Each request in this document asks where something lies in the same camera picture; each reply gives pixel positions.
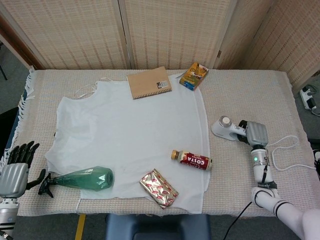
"blue chair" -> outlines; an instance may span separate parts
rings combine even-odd
[[[195,215],[106,216],[105,240],[211,240],[210,218]]]

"beige woven tablecloth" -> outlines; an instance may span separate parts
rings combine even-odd
[[[26,101],[20,133],[15,145],[34,140],[40,143],[34,155],[29,181],[47,168],[45,153],[54,141],[56,109],[63,96],[74,98],[90,92],[88,84],[100,78],[125,81],[128,74],[138,70],[38,70],[31,74],[34,99]],[[169,70],[169,75],[183,70]],[[235,123],[240,120],[265,124],[270,143],[287,135],[296,135],[300,144],[276,152],[281,168],[293,163],[314,164],[312,149],[301,125],[289,80],[284,72],[270,70],[210,70],[200,85],[208,124],[227,115]],[[256,186],[253,175],[251,148],[242,142],[228,141],[209,132],[213,168],[208,190],[204,194],[203,213],[238,215],[250,202],[251,187]],[[320,182],[316,171],[302,167],[272,174],[282,198],[306,210],[320,208]],[[54,198],[38,195],[38,187],[19,198],[19,215],[38,216],[57,213],[116,213],[116,214],[183,214],[186,211],[169,207],[162,210],[145,198],[81,200],[80,191],[63,186],[51,186]],[[250,206],[243,216],[271,216],[266,210]]]

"robot finger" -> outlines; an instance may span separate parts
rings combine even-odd
[[[29,142],[26,147],[22,150],[21,157],[20,157],[20,163],[26,163],[27,162],[27,153],[32,147],[32,145],[35,143],[35,141]]]
[[[28,164],[28,169],[30,168],[31,163],[32,163],[32,160],[34,159],[35,151],[37,150],[37,148],[38,148],[39,146],[40,146],[39,143],[35,144],[32,148],[30,148],[30,150],[29,150],[28,153],[27,153],[25,163]]]
[[[16,153],[16,156],[15,156],[15,159],[13,160],[14,164],[21,163],[21,155],[23,153],[23,150],[26,148],[26,146],[27,146],[27,144],[24,143],[19,147],[19,150],[18,150],[18,152]]]
[[[19,146],[16,146],[16,147],[10,152],[9,159],[8,159],[8,163],[7,163],[8,165],[14,163],[14,159],[15,159],[16,156],[17,156],[18,150],[19,150]]]

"spiral notebook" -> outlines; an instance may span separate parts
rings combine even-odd
[[[172,91],[164,66],[127,76],[133,99]]]

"tablecloth fringe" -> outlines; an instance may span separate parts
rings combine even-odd
[[[2,169],[4,168],[4,166],[8,162],[10,151],[14,147],[15,140],[17,139],[19,133],[21,131],[23,131],[23,127],[22,127],[21,122],[25,117],[25,110],[26,110],[27,101],[29,101],[31,99],[34,99],[36,97],[35,95],[31,95],[35,91],[35,89],[34,89],[34,84],[35,84],[34,83],[35,82],[34,79],[35,78],[33,77],[33,73],[34,72],[35,72],[35,69],[31,68],[29,70],[29,75],[25,80],[25,86],[24,86],[25,93],[23,95],[21,95],[21,99],[20,99],[19,104],[18,104],[18,116],[17,116],[18,117],[18,123],[17,123],[17,126],[16,126],[15,130],[14,130],[13,138],[11,140],[11,146],[4,150],[3,156],[1,157],[1,160],[0,160],[0,173],[2,172]]]

